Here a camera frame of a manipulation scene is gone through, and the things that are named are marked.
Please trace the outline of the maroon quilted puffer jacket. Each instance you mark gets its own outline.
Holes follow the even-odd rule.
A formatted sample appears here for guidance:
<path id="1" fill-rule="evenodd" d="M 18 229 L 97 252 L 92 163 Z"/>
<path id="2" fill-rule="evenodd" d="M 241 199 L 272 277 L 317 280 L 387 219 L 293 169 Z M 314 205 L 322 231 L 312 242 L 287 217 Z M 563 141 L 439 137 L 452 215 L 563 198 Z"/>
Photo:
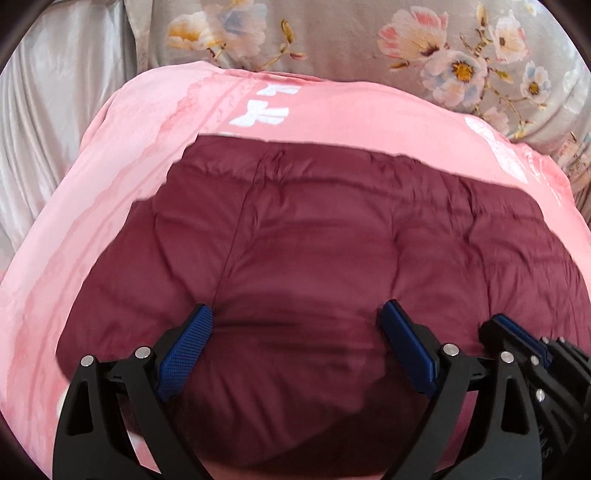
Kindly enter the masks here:
<path id="1" fill-rule="evenodd" d="M 280 475 L 387 469 L 425 409 L 384 342 L 400 302 L 478 355 L 504 314 L 590 345 L 585 280 L 525 192 L 359 149 L 201 136 L 85 279 L 56 357 L 130 355 L 198 304 L 213 332 L 169 407 L 202 459 Z"/>

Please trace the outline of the pink plush blanket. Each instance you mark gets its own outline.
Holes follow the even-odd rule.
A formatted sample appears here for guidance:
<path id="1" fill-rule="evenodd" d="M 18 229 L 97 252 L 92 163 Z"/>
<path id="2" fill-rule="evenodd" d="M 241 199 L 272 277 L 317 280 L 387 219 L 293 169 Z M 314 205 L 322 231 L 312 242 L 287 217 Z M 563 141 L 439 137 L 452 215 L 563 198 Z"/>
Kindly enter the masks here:
<path id="1" fill-rule="evenodd" d="M 201 136 L 320 144 L 404 156 L 516 188 L 538 204 L 590 299 L 590 233 L 549 157 L 483 120 L 373 83 L 221 70 L 197 62 L 144 73 L 114 93 L 1 284 L 1 409 L 44 472 L 71 376 L 56 357 L 77 295 L 133 204 L 154 196 Z"/>

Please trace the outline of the grey floral quilt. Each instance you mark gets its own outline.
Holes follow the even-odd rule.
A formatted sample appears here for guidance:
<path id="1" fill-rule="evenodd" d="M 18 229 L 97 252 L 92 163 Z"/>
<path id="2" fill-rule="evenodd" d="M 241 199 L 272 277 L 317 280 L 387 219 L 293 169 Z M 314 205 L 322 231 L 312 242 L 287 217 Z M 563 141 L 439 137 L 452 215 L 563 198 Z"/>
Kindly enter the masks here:
<path id="1" fill-rule="evenodd" d="M 473 114 L 554 159 L 590 213 L 590 71 L 539 1 L 129 1 L 139 70 L 368 81 Z"/>

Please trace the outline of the silver satin curtain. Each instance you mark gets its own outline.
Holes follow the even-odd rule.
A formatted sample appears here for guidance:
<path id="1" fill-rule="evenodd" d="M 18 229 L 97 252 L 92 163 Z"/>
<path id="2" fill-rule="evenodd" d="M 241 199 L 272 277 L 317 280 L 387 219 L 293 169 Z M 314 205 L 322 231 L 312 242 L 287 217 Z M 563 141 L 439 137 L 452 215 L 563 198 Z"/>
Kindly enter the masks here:
<path id="1" fill-rule="evenodd" d="M 57 1 L 1 73 L 1 267 L 78 156 L 91 120 L 136 71 L 121 1 Z"/>

